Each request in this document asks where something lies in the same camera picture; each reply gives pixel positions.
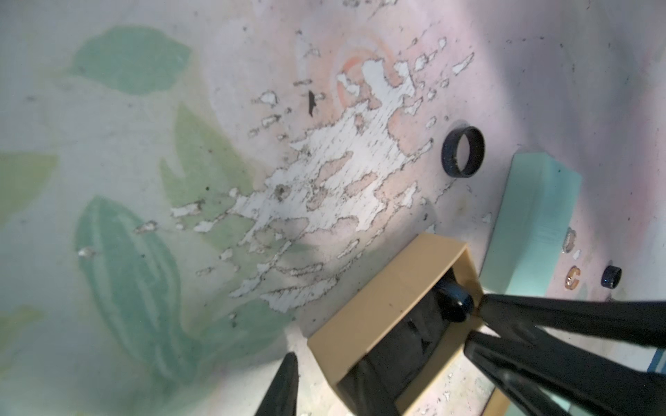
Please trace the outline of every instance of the light blue foam block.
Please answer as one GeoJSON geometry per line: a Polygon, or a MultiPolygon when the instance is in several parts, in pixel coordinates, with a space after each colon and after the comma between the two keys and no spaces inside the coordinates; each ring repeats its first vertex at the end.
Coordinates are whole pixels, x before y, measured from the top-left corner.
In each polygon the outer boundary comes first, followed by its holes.
{"type": "Polygon", "coordinates": [[[578,173],[546,153],[513,156],[479,277],[485,290],[519,296],[545,295],[580,186],[578,173]]]}

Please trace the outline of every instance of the cardboard box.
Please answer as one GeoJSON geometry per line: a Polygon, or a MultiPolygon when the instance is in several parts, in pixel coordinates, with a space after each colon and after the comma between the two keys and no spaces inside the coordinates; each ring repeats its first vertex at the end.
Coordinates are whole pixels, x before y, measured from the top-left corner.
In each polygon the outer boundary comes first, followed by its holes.
{"type": "MultiPolygon", "coordinates": [[[[338,397],[338,383],[453,267],[456,281],[472,295],[475,306],[483,296],[467,244],[423,233],[308,340],[308,346],[338,397]]],[[[421,372],[396,400],[401,414],[412,410],[419,396],[462,351],[471,330],[482,321],[471,317],[451,323],[421,372]]]]}

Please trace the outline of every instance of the green leaf mural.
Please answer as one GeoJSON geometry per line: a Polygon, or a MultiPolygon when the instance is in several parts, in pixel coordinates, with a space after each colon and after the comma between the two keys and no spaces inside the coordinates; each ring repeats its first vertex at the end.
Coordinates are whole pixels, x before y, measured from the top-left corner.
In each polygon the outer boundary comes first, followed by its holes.
{"type": "Polygon", "coordinates": [[[166,91],[187,66],[190,48],[142,26],[116,26],[87,41],[71,72],[131,95],[166,91]]]}
{"type": "Polygon", "coordinates": [[[79,257],[79,268],[114,337],[166,386],[190,384],[211,362],[255,353],[282,334],[290,316],[260,300],[232,311],[234,320],[225,316],[206,327],[200,339],[187,334],[180,323],[178,267],[157,233],[133,232],[143,223],[97,196],[79,218],[75,249],[95,253],[79,257]]]}
{"type": "Polygon", "coordinates": [[[50,154],[0,152],[0,226],[39,195],[57,163],[50,154]]]}
{"type": "Polygon", "coordinates": [[[143,221],[106,198],[94,198],[79,219],[75,246],[97,307],[116,339],[151,372],[171,381],[194,379],[201,345],[180,326],[180,274],[155,233],[136,234],[143,221]]]}

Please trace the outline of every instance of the peeling paint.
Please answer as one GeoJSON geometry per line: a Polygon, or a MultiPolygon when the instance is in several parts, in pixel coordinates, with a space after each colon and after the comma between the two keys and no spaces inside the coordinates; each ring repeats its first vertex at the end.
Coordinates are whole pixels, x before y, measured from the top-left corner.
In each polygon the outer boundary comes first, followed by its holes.
{"type": "Polygon", "coordinates": [[[210,274],[214,269],[215,268],[213,266],[211,266],[211,267],[207,267],[207,268],[204,268],[204,269],[201,269],[201,270],[197,270],[194,274],[197,277],[201,277],[201,276],[205,276],[207,274],[210,274]]]}
{"type": "Polygon", "coordinates": [[[252,102],[256,104],[268,104],[271,108],[273,108],[278,104],[279,100],[275,91],[268,90],[264,91],[256,100],[252,100],[252,102]]]}
{"type": "Polygon", "coordinates": [[[474,60],[474,52],[470,53],[465,59],[463,59],[460,63],[455,64],[452,67],[452,70],[455,75],[460,74],[465,68],[468,67],[470,63],[474,60]]]}
{"type": "Polygon", "coordinates": [[[372,244],[377,237],[381,236],[384,233],[384,229],[385,227],[381,227],[379,230],[377,230],[377,232],[366,243],[366,247],[372,244]]]}
{"type": "Polygon", "coordinates": [[[299,81],[295,81],[294,82],[294,87],[298,87],[299,85],[310,85],[310,84],[312,84],[311,79],[309,79],[309,78],[308,79],[302,79],[302,80],[299,80],[299,81]]]}
{"type": "Polygon", "coordinates": [[[273,114],[268,117],[264,117],[261,119],[261,127],[263,128],[268,128],[272,124],[276,123],[278,120],[280,120],[280,117],[282,117],[279,114],[273,114]]]}
{"type": "Polygon", "coordinates": [[[386,203],[374,195],[375,191],[389,175],[417,160],[433,145],[430,140],[417,153],[407,155],[388,133],[388,120],[403,107],[404,96],[412,97],[415,93],[407,63],[398,62],[394,68],[403,78],[396,87],[386,80],[382,61],[365,61],[361,66],[365,82],[382,106],[370,108],[369,101],[365,100],[345,109],[335,123],[308,130],[304,140],[290,144],[299,152],[295,162],[286,168],[279,168],[266,178],[264,190],[249,196],[238,196],[229,213],[254,220],[254,225],[239,244],[249,242],[256,231],[274,220],[303,218],[307,220],[307,225],[302,233],[329,229],[339,218],[355,217],[357,231],[370,227],[376,215],[386,208],[386,203]],[[361,114],[368,125],[360,134],[354,125],[357,114],[361,114]],[[345,152],[351,152],[352,157],[321,183],[320,187],[326,189],[327,195],[319,207],[308,210],[306,203],[316,193],[312,180],[327,162],[341,158],[345,152]],[[368,163],[369,154],[381,157],[370,156],[373,163],[368,163]],[[354,196],[344,195],[346,185],[370,173],[374,173],[376,179],[363,191],[354,196]],[[289,195],[283,196],[282,200],[272,195],[280,184],[291,187],[289,195]]]}
{"type": "Polygon", "coordinates": [[[259,298],[268,302],[268,306],[271,309],[284,313],[321,298],[336,283],[338,283],[336,278],[330,278],[302,288],[275,290],[263,294],[259,298]]]}
{"type": "Polygon", "coordinates": [[[145,222],[145,223],[141,224],[140,226],[136,227],[134,229],[134,232],[137,233],[137,234],[143,234],[145,232],[153,232],[155,230],[157,230],[157,222],[156,221],[148,221],[148,222],[145,222]]]}
{"type": "Polygon", "coordinates": [[[418,111],[419,107],[421,107],[421,104],[423,104],[423,99],[416,100],[414,104],[410,105],[409,107],[405,107],[405,114],[410,116],[416,115],[416,112],[418,111]]]}
{"type": "Polygon", "coordinates": [[[418,186],[416,184],[416,181],[414,181],[409,188],[405,189],[402,193],[402,200],[398,204],[398,206],[406,206],[407,208],[411,208],[412,204],[414,203],[414,194],[418,190],[418,186]]]}
{"type": "Polygon", "coordinates": [[[426,54],[420,55],[418,58],[416,58],[416,61],[414,61],[414,71],[422,71],[423,68],[426,67],[426,64],[428,63],[428,57],[426,54]]]}
{"type": "Polygon", "coordinates": [[[358,97],[358,95],[361,93],[360,85],[352,83],[352,81],[347,77],[345,73],[338,74],[336,79],[340,84],[342,84],[344,89],[347,90],[347,92],[350,93],[351,95],[358,97]]]}
{"type": "Polygon", "coordinates": [[[359,239],[356,239],[356,240],[350,242],[349,245],[346,246],[345,249],[340,252],[340,254],[338,254],[338,258],[343,258],[347,254],[354,251],[354,248],[356,248],[356,246],[358,245],[359,242],[360,242],[359,239]]]}
{"type": "Polygon", "coordinates": [[[307,57],[309,57],[310,55],[312,55],[313,57],[318,57],[318,58],[321,58],[321,57],[322,57],[322,54],[321,54],[321,52],[319,52],[319,49],[317,49],[317,48],[315,48],[315,47],[312,47],[312,46],[310,46],[310,48],[308,49],[308,51],[305,52],[305,55],[303,55],[303,57],[304,57],[304,58],[307,58],[307,57]]]}
{"type": "Polygon", "coordinates": [[[203,201],[194,201],[183,206],[177,206],[176,208],[171,208],[171,216],[173,218],[180,218],[184,216],[192,216],[201,214],[201,206],[203,201]]]}
{"type": "Polygon", "coordinates": [[[232,256],[233,256],[233,251],[230,248],[227,248],[218,256],[218,258],[222,261],[226,261],[229,260],[232,256]]]}
{"type": "Polygon", "coordinates": [[[93,257],[96,253],[95,253],[95,250],[94,250],[92,247],[84,247],[84,248],[80,249],[80,250],[77,252],[77,254],[79,255],[79,257],[83,257],[83,258],[91,258],[91,257],[93,257]]]}
{"type": "Polygon", "coordinates": [[[230,298],[239,298],[243,295],[250,293],[252,290],[256,289],[261,283],[261,277],[254,276],[251,279],[243,279],[240,283],[240,287],[233,292],[229,293],[230,298]]]}
{"type": "Polygon", "coordinates": [[[321,272],[323,269],[324,269],[323,263],[315,263],[301,268],[285,270],[285,272],[288,273],[290,276],[304,276],[306,274],[321,272]]]}

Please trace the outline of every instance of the black ring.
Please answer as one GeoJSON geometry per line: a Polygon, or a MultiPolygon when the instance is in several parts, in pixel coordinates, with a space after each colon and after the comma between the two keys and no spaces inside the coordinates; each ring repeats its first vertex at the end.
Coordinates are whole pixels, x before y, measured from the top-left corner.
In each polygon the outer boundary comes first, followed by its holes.
{"type": "Polygon", "coordinates": [[[457,128],[444,139],[444,145],[442,146],[444,172],[454,178],[469,178],[481,167],[485,153],[486,142],[481,130],[474,126],[457,128]],[[467,137],[470,144],[470,157],[465,168],[461,171],[458,167],[458,144],[463,135],[467,137]]]}

